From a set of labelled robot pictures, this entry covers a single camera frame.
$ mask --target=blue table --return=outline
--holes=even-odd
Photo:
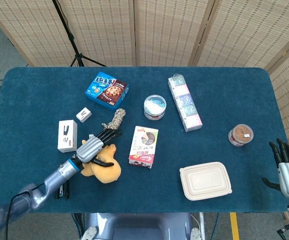
[[[77,174],[70,180],[70,199],[49,199],[42,212],[275,212],[288,201],[262,183],[278,181],[272,151],[276,137],[286,139],[269,75],[260,68],[231,67],[49,67],[14,68],[0,91],[0,204],[29,183],[40,184],[73,153],[57,150],[58,122],[74,119],[78,145],[88,134],[101,131],[114,112],[86,98],[85,90],[99,71],[130,85],[121,107],[126,116],[123,135],[114,140],[121,165],[118,181],[102,184]],[[182,74],[203,122],[185,132],[168,88],[167,79]],[[165,116],[148,120],[143,102],[162,95]],[[92,116],[81,123],[76,114],[84,107]],[[228,141],[228,132],[247,124],[254,139],[243,147]],[[135,126],[159,129],[152,169],[128,164]],[[212,199],[185,198],[179,169],[223,163],[232,193]]]

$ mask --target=chocolate cookie box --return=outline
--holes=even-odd
[[[85,95],[111,110],[119,108],[128,93],[129,85],[113,76],[100,71],[94,78]]]

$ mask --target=gray floor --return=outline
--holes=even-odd
[[[0,79],[3,79],[11,68],[24,67],[26,64],[0,30]],[[211,238],[216,217],[216,213],[205,213],[207,240]],[[279,240],[276,231],[285,225],[282,213],[239,213],[237,219],[241,240]],[[70,214],[27,214],[10,224],[8,235],[10,240],[78,239]],[[0,240],[2,239],[4,232],[0,234]],[[222,213],[213,240],[232,239],[230,216],[228,213]]]

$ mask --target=round plastic container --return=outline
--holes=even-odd
[[[235,126],[228,134],[229,142],[236,147],[250,143],[254,138],[254,131],[245,124]]]
[[[180,168],[184,195],[191,201],[231,194],[226,167],[218,161]]]
[[[144,115],[149,120],[159,120],[165,115],[167,103],[160,95],[150,95],[143,103]]]

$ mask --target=tin can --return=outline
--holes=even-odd
[[[159,120],[165,115],[167,103],[160,95],[150,95],[143,103],[144,115],[149,120]]]
[[[254,138],[254,131],[245,124],[239,124],[230,130],[228,134],[229,142],[236,147],[241,147],[250,143]]]

